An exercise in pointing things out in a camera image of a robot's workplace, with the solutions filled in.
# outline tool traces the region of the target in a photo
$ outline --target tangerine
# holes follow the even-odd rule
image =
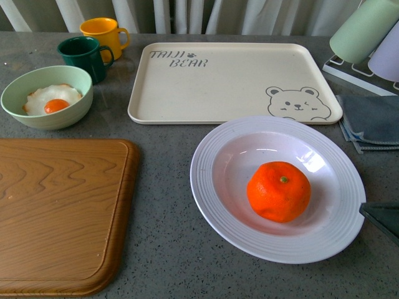
[[[263,218],[280,223],[301,215],[309,204],[310,195],[306,175],[283,161],[260,165],[247,185],[252,209]]]

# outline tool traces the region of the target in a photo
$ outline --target light green bowl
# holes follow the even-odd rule
[[[27,96],[38,88],[69,84],[82,98],[75,104],[42,116],[29,116],[22,109]],[[68,65],[44,67],[26,73],[12,81],[1,95],[2,108],[24,125],[42,130],[57,130],[73,125],[86,115],[93,102],[92,79],[85,70]]]

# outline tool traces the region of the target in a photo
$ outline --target mug handle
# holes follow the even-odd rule
[[[129,43],[130,43],[130,34],[129,34],[129,32],[127,32],[127,30],[126,30],[125,28],[118,28],[118,29],[117,29],[117,32],[118,32],[118,33],[123,32],[123,33],[126,34],[127,41],[126,41],[126,43],[124,43],[123,45],[120,46],[120,49],[123,50],[123,49],[126,48],[126,47],[129,45]]]
[[[115,60],[113,58],[113,52],[112,52],[111,48],[107,45],[101,45],[99,49],[100,49],[100,51],[108,50],[111,53],[111,61],[107,64],[104,64],[104,67],[107,69],[113,64],[113,61]]]

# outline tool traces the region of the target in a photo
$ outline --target countertop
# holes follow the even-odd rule
[[[0,32],[0,92],[26,72],[64,65],[57,45],[77,35]],[[341,253],[302,265],[255,258],[212,229],[191,193],[190,163],[200,141],[217,125],[141,125],[127,114],[142,50],[154,42],[295,43],[308,48],[320,68],[333,54],[328,37],[133,34],[107,78],[94,86],[94,103],[78,123],[41,131],[1,109],[1,138],[124,138],[140,149],[120,270],[89,298],[398,298],[399,247],[367,220]],[[371,95],[323,75],[336,95]],[[367,201],[398,200],[399,151],[358,154],[337,123],[311,127],[352,160]]]

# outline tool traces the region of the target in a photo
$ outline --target white curtain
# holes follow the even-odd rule
[[[361,0],[0,0],[0,31],[79,32],[111,17],[131,33],[332,36]]]

